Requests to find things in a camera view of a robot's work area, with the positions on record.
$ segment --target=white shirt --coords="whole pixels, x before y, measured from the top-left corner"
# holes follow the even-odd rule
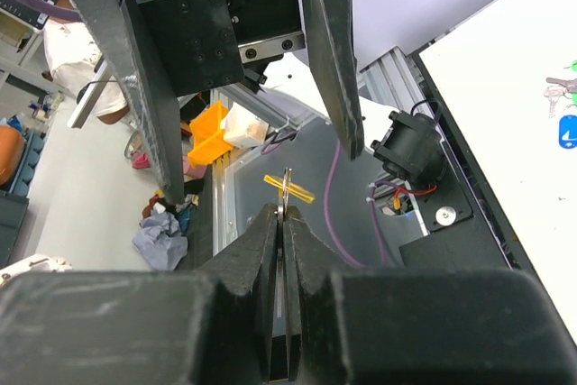
[[[44,53],[54,81],[72,94],[78,95],[82,87],[94,79],[94,66],[100,51],[83,23],[46,22]],[[125,107],[122,90],[117,83],[109,83],[98,98],[92,114],[109,115]]]

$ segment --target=person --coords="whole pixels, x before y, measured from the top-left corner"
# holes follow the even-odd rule
[[[56,5],[75,9],[70,0],[59,0]],[[101,55],[84,23],[53,17],[44,26],[44,54],[54,82],[76,96],[94,79]],[[92,115],[105,124],[115,124],[129,113],[123,92],[115,82],[105,86],[92,110]]]

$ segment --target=red wire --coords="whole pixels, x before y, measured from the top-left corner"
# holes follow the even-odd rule
[[[400,196],[401,193],[412,194],[413,196],[424,196],[424,195],[432,193],[435,190],[436,190],[436,185],[434,187],[429,186],[429,189],[422,190],[422,191],[414,191],[412,189],[406,189],[403,187],[399,187],[397,189],[397,191],[395,191],[395,198],[398,198],[398,196]]]

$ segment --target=white board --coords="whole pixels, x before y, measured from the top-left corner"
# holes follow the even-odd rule
[[[575,0],[499,0],[422,59],[577,340],[577,149],[559,141],[545,79],[577,78]],[[576,114],[569,109],[565,114]]]

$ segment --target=orange container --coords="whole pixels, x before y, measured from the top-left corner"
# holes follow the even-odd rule
[[[190,123],[195,148],[188,153],[193,166],[212,164],[218,157],[229,152],[234,146],[224,141],[224,130],[220,123],[228,114],[220,101]]]
[[[18,130],[0,125],[0,185],[8,182],[18,169],[25,144]]]

